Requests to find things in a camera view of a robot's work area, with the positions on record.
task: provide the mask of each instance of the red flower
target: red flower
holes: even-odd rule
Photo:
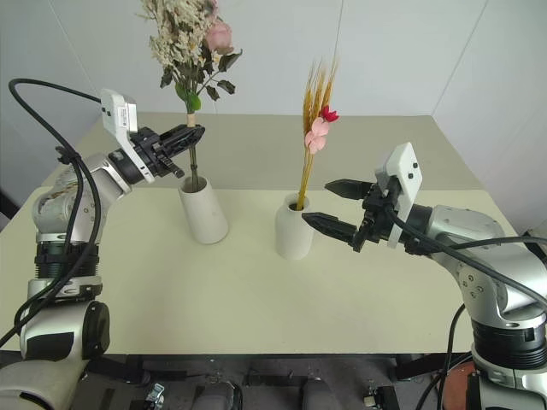
[[[328,122],[334,122],[338,118],[340,118],[338,114],[336,113],[336,111],[329,111],[328,105],[323,107],[323,109],[321,110],[321,117],[323,117],[325,121],[328,121]]]

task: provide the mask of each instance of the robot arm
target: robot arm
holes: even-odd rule
[[[95,301],[103,288],[97,275],[98,244],[109,207],[128,195],[141,180],[184,173],[171,158],[202,137],[202,126],[176,126],[161,135],[137,127],[134,102],[115,91],[102,90],[104,127],[121,148],[85,159],[100,198],[101,215],[94,250],[76,275],[56,294],[55,303],[43,308],[21,329],[21,354],[25,361],[0,370],[0,409],[69,409],[76,385],[88,361],[109,346],[109,310]],[[65,170],[55,186],[35,203],[32,217],[38,229],[37,277],[28,283],[28,298],[53,282],[62,269],[72,266],[89,240],[94,220],[91,188],[84,183],[83,196],[64,254],[64,241],[78,183],[72,168]]]
[[[473,324],[473,360],[480,377],[470,380],[469,391],[479,388],[473,398],[482,397],[482,401],[475,400],[470,408],[547,408],[544,310],[530,296],[427,246],[395,225],[390,214],[395,211],[400,220],[418,232],[449,246],[503,237],[501,226],[491,217],[468,209],[413,204],[421,172],[410,143],[393,151],[376,171],[376,178],[376,183],[342,179],[326,185],[342,197],[363,200],[365,214],[358,228],[321,213],[305,214],[303,218],[316,230],[347,242],[357,252],[366,240],[386,240],[391,247],[403,243],[408,253],[427,255],[447,269],[462,292]],[[463,249],[461,253],[541,296],[547,295],[547,269],[524,247],[491,245]],[[513,400],[502,400],[506,395]],[[521,406],[507,407],[515,401]]]

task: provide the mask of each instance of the beige table surface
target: beige table surface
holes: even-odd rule
[[[0,234],[0,329],[11,326],[34,273],[31,205]],[[218,190],[230,221],[215,245],[195,243],[177,191],[137,188],[110,210],[100,247],[102,302],[111,313],[110,353],[402,353],[445,350],[461,304],[451,276],[425,257],[315,236],[308,257],[274,251],[274,213],[286,191]],[[326,191],[312,207],[353,223],[360,203]],[[482,190],[424,190],[417,203],[472,208],[512,232]],[[469,349],[466,314],[456,350]],[[14,338],[5,349],[17,349]]]

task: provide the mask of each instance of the white wall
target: white wall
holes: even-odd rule
[[[532,192],[545,173],[530,161],[545,144],[539,98],[547,73],[547,2],[219,3],[244,56],[228,75],[236,95],[217,103],[205,97],[203,112],[299,114],[310,63],[337,55],[333,105],[340,114],[434,114],[517,229],[547,218],[545,197]],[[18,176],[18,162],[2,153],[0,186],[17,202],[56,162],[52,138],[15,105],[9,79],[31,76],[95,94],[109,87],[135,97],[142,111],[183,112],[173,90],[158,86],[161,69],[148,49],[155,28],[139,12],[139,0],[0,2],[0,148],[15,152],[21,140],[13,155],[32,170],[27,179]],[[53,91],[24,95],[73,142],[97,118],[89,103]],[[541,177],[527,182],[530,173]]]
[[[547,2],[488,3],[433,117],[517,231],[547,218]]]

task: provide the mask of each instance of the white vase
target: white vase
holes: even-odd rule
[[[304,199],[302,211],[291,209],[296,203],[297,194],[290,194],[275,214],[275,248],[279,255],[290,260],[306,256],[314,239],[314,228],[302,219],[302,214],[310,210],[309,200]]]
[[[179,187],[188,226],[199,243],[217,243],[227,235],[228,221],[211,183],[199,177],[197,187],[198,191],[192,192],[191,177],[186,177]]]

